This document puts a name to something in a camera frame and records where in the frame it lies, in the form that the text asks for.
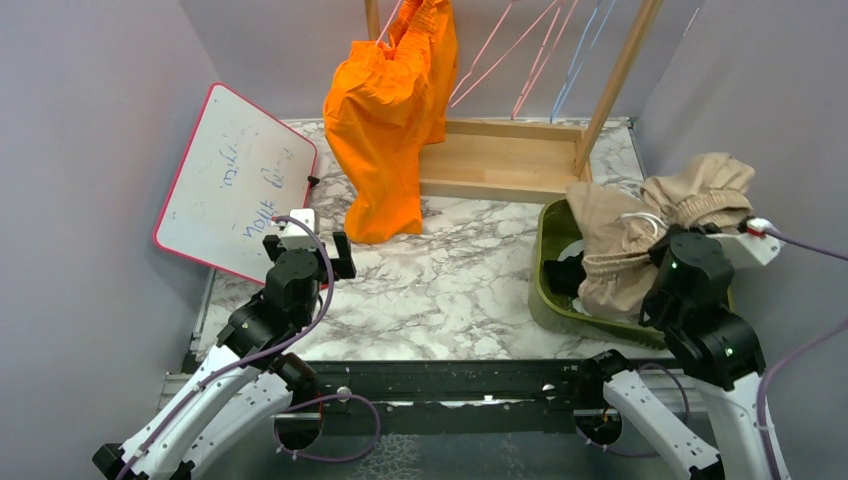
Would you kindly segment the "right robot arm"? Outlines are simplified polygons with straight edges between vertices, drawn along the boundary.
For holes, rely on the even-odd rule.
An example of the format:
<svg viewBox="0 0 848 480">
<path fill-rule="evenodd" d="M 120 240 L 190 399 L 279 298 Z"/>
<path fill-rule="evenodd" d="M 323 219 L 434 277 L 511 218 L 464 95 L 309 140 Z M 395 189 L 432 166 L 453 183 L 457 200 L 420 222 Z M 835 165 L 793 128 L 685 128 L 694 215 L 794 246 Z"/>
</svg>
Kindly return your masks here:
<svg viewBox="0 0 848 480">
<path fill-rule="evenodd" d="M 695 434 L 616 350 L 579 367 L 577 393 L 628 420 L 679 479 L 787 479 L 752 326 L 728 305 L 735 270 L 716 234 L 677 229 L 649 252 L 658 274 L 639 313 L 662 333 L 707 410 L 716 443 Z"/>
</svg>

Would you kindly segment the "beige garment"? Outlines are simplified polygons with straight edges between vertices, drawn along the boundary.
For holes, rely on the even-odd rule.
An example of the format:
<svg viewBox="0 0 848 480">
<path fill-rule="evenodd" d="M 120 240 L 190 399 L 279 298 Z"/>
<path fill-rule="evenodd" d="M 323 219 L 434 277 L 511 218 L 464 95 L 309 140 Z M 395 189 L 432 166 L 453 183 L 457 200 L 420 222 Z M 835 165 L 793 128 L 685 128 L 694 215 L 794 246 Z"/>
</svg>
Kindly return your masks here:
<svg viewBox="0 0 848 480">
<path fill-rule="evenodd" d="M 638 196 L 593 183 L 568 187 L 584 241 L 586 277 L 577 290 L 583 310 L 605 319 L 637 314 L 658 272 L 650 248 L 674 225 L 732 230 L 753 212 L 747 191 L 754 175 L 732 155 L 712 152 L 676 174 L 648 178 Z"/>
</svg>

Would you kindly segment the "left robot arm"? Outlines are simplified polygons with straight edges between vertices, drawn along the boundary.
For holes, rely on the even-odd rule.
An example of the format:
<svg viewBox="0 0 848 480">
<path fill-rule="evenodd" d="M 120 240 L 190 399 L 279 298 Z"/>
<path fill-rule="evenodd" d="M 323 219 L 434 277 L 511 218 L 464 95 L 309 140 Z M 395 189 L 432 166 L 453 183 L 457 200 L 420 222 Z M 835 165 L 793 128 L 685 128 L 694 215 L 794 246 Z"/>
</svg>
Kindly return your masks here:
<svg viewBox="0 0 848 480">
<path fill-rule="evenodd" d="M 234 311 L 192 377 L 123 443 L 92 461 L 107 479 L 198 479 L 249 430 L 285 408 L 313 401 L 315 373 L 289 352 L 326 315 L 339 279 L 356 275 L 350 242 L 337 231 L 330 258 L 309 230 L 305 245 L 269 235 L 265 286 Z"/>
</svg>

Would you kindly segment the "black shorts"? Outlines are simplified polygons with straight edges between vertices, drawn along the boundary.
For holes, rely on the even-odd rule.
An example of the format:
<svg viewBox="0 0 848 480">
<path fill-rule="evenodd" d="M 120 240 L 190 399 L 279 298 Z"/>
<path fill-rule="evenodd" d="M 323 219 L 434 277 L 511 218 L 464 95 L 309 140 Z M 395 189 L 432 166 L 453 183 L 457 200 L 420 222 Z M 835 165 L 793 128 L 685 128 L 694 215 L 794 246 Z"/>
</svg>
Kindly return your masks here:
<svg viewBox="0 0 848 480">
<path fill-rule="evenodd" d="M 552 293 L 572 298 L 578 296 L 579 287 L 587 278 L 583 258 L 584 254 L 564 262 L 546 260 L 543 263 L 543 271 Z"/>
</svg>

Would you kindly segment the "orange shorts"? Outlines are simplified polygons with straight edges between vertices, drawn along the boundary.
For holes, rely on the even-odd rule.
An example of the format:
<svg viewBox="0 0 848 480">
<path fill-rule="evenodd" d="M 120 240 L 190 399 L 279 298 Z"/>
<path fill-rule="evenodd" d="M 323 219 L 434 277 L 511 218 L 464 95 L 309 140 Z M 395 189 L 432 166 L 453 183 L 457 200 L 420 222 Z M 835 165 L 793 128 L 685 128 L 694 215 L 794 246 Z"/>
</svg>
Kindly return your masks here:
<svg viewBox="0 0 848 480">
<path fill-rule="evenodd" d="M 326 140 L 356 191 L 344 228 L 357 243 L 421 233 L 419 157 L 446 137 L 459 69 L 450 2 L 403 1 L 388 33 L 353 42 L 323 107 Z"/>
</svg>

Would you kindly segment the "blue wire hanger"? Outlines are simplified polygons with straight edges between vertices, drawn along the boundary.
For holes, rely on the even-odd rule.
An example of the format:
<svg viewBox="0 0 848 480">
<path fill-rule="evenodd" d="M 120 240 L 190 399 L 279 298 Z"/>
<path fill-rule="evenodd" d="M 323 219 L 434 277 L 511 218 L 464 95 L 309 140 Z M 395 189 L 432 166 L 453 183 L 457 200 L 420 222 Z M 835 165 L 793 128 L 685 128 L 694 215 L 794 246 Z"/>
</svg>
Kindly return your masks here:
<svg viewBox="0 0 848 480">
<path fill-rule="evenodd" d="M 603 33 L 616 4 L 617 0 L 598 0 L 595 3 L 575 47 L 566 78 L 550 110 L 548 119 L 551 124 L 559 118 L 563 105 L 568 99 L 586 60 L 593 52 L 599 37 Z"/>
</svg>

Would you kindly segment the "white shorts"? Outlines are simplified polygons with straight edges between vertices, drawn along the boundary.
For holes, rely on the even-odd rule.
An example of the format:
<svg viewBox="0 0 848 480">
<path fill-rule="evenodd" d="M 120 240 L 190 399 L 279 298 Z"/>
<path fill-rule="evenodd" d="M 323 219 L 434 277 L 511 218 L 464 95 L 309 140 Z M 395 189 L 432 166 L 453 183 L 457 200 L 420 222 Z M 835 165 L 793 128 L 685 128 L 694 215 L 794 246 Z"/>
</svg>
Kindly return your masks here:
<svg viewBox="0 0 848 480">
<path fill-rule="evenodd" d="M 570 244 L 568 244 L 565 248 L 563 248 L 557 256 L 558 262 L 564 262 L 569 258 L 577 258 L 580 257 L 584 252 L 584 240 L 577 239 Z"/>
</svg>

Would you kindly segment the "olive green plastic basket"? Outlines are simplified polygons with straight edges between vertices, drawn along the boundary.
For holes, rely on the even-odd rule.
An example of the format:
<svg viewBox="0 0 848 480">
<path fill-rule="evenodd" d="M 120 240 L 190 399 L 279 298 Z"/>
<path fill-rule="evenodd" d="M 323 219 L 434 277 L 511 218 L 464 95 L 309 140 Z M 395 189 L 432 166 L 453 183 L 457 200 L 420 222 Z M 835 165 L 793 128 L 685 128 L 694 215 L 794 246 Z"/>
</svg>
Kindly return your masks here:
<svg viewBox="0 0 848 480">
<path fill-rule="evenodd" d="M 738 217 L 715 202 L 645 203 L 581 184 L 539 217 L 528 298 L 543 328 L 662 350 L 663 336 L 637 320 L 671 233 L 725 233 Z"/>
</svg>

